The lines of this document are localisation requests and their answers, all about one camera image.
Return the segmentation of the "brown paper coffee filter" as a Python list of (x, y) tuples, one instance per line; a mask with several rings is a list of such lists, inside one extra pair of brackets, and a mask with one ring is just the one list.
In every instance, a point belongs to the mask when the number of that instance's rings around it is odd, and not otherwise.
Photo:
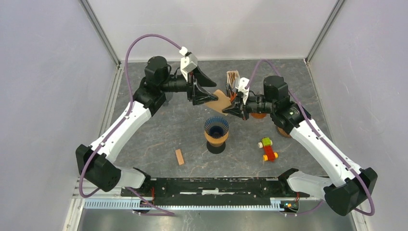
[(209, 107), (210, 109), (213, 109), (214, 111), (226, 116), (228, 115), (227, 113), (224, 113), (223, 110), (225, 108), (228, 108), (231, 106), (231, 101), (230, 97), (228, 97), (223, 91), (221, 90), (216, 90), (213, 92), (215, 96), (218, 97), (216, 101), (211, 101), (205, 103), (205, 106)]

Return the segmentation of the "orange glass carafe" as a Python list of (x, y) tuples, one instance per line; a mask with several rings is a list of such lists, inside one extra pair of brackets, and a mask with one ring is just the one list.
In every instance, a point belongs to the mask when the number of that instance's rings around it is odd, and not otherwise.
[(266, 113), (250, 113), (250, 115), (255, 119), (262, 119), (267, 116)]

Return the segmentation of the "blue plastic coffee dripper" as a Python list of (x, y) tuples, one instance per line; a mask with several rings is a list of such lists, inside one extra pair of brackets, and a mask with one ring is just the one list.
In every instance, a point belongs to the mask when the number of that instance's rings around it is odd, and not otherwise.
[(227, 120), (220, 116), (213, 116), (206, 120), (204, 130), (212, 138), (221, 138), (229, 131)]

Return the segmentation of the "light wooden ring holder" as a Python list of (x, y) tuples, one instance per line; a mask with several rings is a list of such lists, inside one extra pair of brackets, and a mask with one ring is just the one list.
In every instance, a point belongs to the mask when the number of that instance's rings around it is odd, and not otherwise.
[(209, 144), (213, 147), (219, 147), (222, 144), (225, 143), (225, 141), (227, 140), (228, 136), (229, 136), (229, 132), (226, 132), (225, 135), (219, 137), (219, 138), (214, 138), (212, 136), (210, 136), (209, 134), (207, 134), (206, 132), (204, 133), (206, 140), (209, 142)]

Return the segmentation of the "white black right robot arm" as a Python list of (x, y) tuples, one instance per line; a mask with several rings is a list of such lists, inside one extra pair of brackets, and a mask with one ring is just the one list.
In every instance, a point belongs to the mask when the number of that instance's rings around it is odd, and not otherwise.
[(309, 112), (302, 106), (283, 77), (268, 76), (263, 81), (263, 93), (251, 96), (250, 79), (228, 78), (227, 95), (231, 106), (224, 113), (248, 119), (250, 113), (270, 115), (274, 124), (300, 143), (320, 164), (327, 177), (306, 174), (296, 168), (279, 176), (278, 191), (283, 196), (306, 193), (328, 204), (338, 215), (358, 211), (368, 202), (367, 216), (375, 213), (372, 192), (378, 175), (372, 168), (363, 169), (347, 157), (321, 131)]

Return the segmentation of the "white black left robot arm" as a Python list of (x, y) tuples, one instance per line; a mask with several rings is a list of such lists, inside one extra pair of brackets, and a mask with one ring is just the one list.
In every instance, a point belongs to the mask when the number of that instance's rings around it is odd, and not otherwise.
[(147, 122), (167, 100), (169, 92), (185, 92), (193, 105), (217, 101), (218, 97), (206, 90), (216, 83), (197, 65), (192, 53), (181, 58), (180, 74), (171, 73), (171, 66), (162, 56), (150, 58), (144, 69), (138, 89), (121, 116), (90, 145), (76, 149), (80, 184), (88, 180), (98, 189), (109, 192), (116, 186), (131, 187), (139, 196), (151, 191), (146, 175), (136, 168), (114, 165), (120, 151), (133, 134)]

